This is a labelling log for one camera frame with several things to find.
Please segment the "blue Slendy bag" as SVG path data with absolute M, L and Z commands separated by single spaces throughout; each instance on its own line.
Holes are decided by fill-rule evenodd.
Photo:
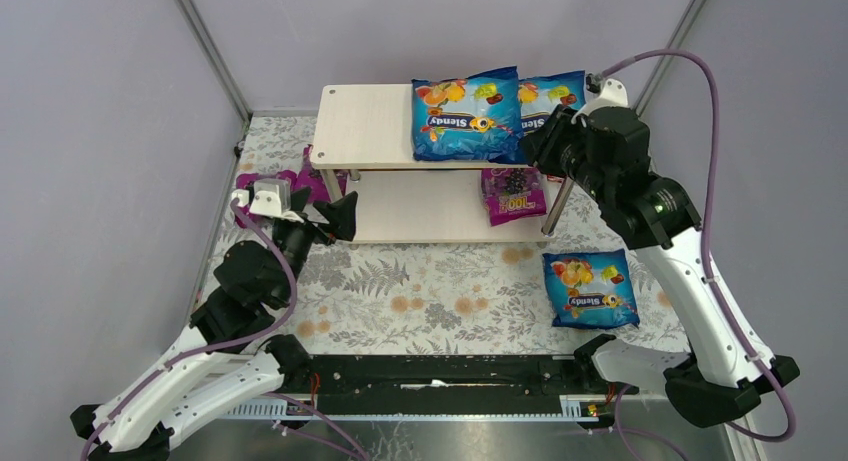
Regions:
M 512 156 L 523 136 L 515 66 L 465 78 L 411 81 L 417 161 L 489 161 Z
M 554 327 L 637 327 L 640 317 L 626 251 L 545 253 L 544 285 Z
M 524 134 L 541 128 L 557 106 L 579 110 L 585 104 L 585 72 L 571 71 L 519 80 Z

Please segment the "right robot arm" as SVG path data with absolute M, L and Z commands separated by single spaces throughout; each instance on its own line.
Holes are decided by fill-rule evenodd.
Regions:
M 577 349 L 587 373 L 664 395 L 694 426 L 738 420 L 764 394 L 783 392 L 800 373 L 745 321 L 708 254 L 704 223 L 685 189 L 650 167 L 649 127 L 626 107 L 589 114 L 557 107 L 520 143 L 529 165 L 565 177 L 597 204 L 667 293 L 688 352 L 663 352 L 600 335 Z

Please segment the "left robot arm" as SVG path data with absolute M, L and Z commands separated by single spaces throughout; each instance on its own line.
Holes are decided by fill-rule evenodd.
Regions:
M 71 421 L 83 460 L 166 460 L 197 429 L 228 409 L 283 386 L 305 354 L 277 334 L 299 301 L 298 278 L 315 244 L 351 241 L 359 194 L 317 200 L 310 190 L 237 190 L 234 217 L 256 235 L 232 245 L 214 276 L 218 287 L 177 338 L 112 400 L 81 405 Z

